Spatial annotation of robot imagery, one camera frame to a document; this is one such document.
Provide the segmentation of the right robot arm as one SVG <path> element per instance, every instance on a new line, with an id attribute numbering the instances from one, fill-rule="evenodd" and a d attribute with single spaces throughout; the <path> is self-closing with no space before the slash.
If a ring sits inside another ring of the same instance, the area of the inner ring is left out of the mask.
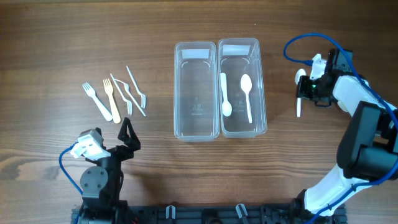
<path id="1" fill-rule="evenodd" d="M 336 103 L 351 116 L 336 154 L 336 165 L 317 185 L 294 198 L 291 222 L 326 223 L 348 199 L 386 177 L 397 179 L 397 108 L 382 103 L 370 91 L 368 81 L 355 76 L 348 62 L 350 50 L 331 49 L 327 59 L 316 54 L 309 75 L 300 69 L 297 85 L 297 116 L 303 99 L 327 108 Z"/>

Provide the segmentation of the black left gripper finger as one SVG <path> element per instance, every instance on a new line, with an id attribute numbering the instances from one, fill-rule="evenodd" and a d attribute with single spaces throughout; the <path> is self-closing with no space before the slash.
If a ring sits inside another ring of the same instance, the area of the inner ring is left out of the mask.
<path id="1" fill-rule="evenodd" d="M 101 140 L 99 141 L 100 144 L 101 144 L 101 147 L 102 147 L 102 148 L 105 148 L 105 146 L 104 146 L 104 144 L 103 144 L 104 139 L 103 139 L 103 137 L 102 137 L 101 129 L 98 128 L 98 127 L 96 127 L 96 128 L 95 128 L 95 131 L 96 131 L 96 132 L 98 133 L 98 135 L 99 135 L 98 139 L 101 139 Z"/>
<path id="2" fill-rule="evenodd" d="M 138 151 L 141 149 L 141 142 L 133 130 L 131 120 L 127 117 L 123 119 L 118 139 L 131 151 Z"/>

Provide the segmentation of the white plastic spoon large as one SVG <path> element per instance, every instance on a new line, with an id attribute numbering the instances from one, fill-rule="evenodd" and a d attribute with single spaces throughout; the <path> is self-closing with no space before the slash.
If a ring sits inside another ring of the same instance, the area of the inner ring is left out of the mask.
<path id="1" fill-rule="evenodd" d="M 300 97 L 300 79 L 301 77 L 305 77 L 306 71 L 304 69 L 299 69 L 295 75 L 295 83 L 297 85 L 297 94 L 296 94 L 296 98 L 297 98 L 297 105 L 296 105 L 296 115 L 297 117 L 301 117 L 301 113 L 302 113 L 302 99 Z"/>

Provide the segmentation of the short white plastic spoon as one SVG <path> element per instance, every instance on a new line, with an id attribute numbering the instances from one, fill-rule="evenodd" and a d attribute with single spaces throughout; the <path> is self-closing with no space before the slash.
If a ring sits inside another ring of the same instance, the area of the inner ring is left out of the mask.
<path id="1" fill-rule="evenodd" d="M 220 81 L 221 81 L 221 91 L 223 95 L 222 112 L 224 116 L 228 117 L 232 113 L 232 106 L 231 103 L 228 101 L 228 89 L 227 89 L 227 80 L 225 73 L 220 73 Z"/>

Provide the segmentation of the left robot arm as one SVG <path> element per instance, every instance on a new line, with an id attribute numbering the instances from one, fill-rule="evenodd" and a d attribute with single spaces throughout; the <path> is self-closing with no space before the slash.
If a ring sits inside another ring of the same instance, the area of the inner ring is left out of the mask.
<path id="1" fill-rule="evenodd" d="M 124 118 L 118 139 L 123 143 L 111 149 L 103 145 L 100 128 L 82 132 L 71 155 L 93 163 L 81 175 L 82 200 L 77 223 L 139 223 L 125 200 L 120 200 L 124 174 L 123 161 L 132 159 L 141 148 L 129 118 Z"/>

